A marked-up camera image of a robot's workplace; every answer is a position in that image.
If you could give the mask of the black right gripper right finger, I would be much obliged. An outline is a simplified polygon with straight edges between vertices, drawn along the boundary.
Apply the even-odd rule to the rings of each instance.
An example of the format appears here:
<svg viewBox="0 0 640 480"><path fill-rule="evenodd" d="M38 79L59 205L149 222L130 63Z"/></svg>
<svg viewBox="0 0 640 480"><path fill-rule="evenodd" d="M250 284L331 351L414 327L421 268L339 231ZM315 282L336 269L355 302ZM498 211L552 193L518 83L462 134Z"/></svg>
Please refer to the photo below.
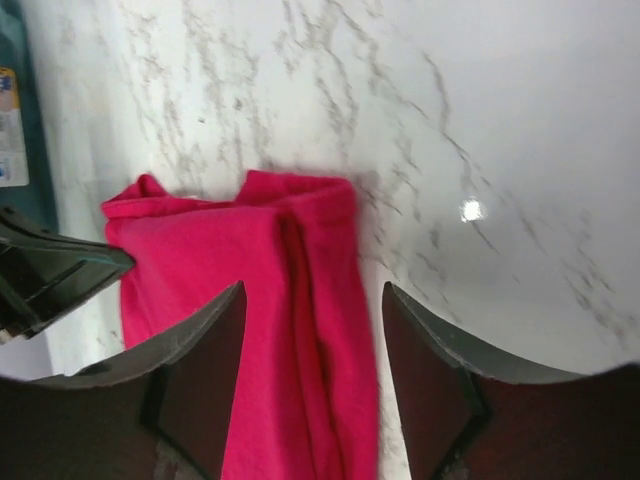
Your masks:
<svg viewBox="0 0 640 480"><path fill-rule="evenodd" d="M635 479L639 369L550 368L480 340L393 284L384 337L415 479Z"/></svg>

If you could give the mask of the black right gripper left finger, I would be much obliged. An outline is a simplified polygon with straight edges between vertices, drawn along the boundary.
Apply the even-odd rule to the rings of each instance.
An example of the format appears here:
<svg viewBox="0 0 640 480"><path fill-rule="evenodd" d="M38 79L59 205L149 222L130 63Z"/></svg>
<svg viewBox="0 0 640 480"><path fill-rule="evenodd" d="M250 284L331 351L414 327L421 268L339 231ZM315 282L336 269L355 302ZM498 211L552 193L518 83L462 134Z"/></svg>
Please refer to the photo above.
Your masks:
<svg viewBox="0 0 640 480"><path fill-rule="evenodd" d="M72 375L1 382L5 479L217 479L245 333L237 283Z"/></svg>

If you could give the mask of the magenta t shirt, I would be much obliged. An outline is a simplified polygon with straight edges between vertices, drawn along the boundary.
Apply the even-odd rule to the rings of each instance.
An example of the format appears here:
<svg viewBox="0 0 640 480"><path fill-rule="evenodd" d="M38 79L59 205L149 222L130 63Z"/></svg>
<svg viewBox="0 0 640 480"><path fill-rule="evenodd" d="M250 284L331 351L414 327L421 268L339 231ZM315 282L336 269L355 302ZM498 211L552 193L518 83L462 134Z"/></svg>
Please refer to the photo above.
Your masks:
<svg viewBox="0 0 640 480"><path fill-rule="evenodd" d="M246 326L226 479L374 479L379 387L358 265L356 192L343 178L250 171L237 197L169 194L142 175L102 206L134 347L242 283Z"/></svg>

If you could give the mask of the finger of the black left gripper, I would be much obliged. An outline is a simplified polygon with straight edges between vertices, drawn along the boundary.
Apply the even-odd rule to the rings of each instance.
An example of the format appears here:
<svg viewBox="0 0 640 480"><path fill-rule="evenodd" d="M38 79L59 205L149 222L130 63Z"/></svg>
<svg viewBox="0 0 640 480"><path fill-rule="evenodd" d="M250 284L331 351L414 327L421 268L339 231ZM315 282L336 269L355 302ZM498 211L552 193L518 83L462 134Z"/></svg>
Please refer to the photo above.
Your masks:
<svg viewBox="0 0 640 480"><path fill-rule="evenodd" d="M135 265L124 250L50 232L1 208L1 342L30 339Z"/></svg>

